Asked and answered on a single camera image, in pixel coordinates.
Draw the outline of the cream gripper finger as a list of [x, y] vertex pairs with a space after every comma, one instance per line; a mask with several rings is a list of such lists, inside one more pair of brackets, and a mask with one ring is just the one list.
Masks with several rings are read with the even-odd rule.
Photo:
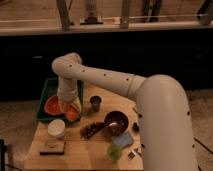
[[64, 101], [60, 101], [59, 102], [59, 108], [60, 108], [62, 113], [67, 114], [67, 112], [69, 110], [69, 103], [64, 102]]
[[82, 112], [82, 105], [79, 98], [76, 98], [72, 103], [73, 108], [78, 112]]

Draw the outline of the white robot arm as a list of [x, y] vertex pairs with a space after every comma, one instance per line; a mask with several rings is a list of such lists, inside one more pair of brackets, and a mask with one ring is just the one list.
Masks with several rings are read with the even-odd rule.
[[135, 103], [144, 171], [199, 171], [191, 110], [176, 79], [84, 66], [76, 53], [54, 59], [52, 70], [59, 77], [57, 95], [62, 101], [74, 101], [72, 82], [81, 80]]

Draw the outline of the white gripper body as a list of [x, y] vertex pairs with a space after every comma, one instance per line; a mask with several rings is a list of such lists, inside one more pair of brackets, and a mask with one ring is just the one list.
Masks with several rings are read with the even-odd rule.
[[77, 101], [79, 99], [77, 80], [60, 77], [58, 80], [57, 96], [62, 102], [74, 103]]

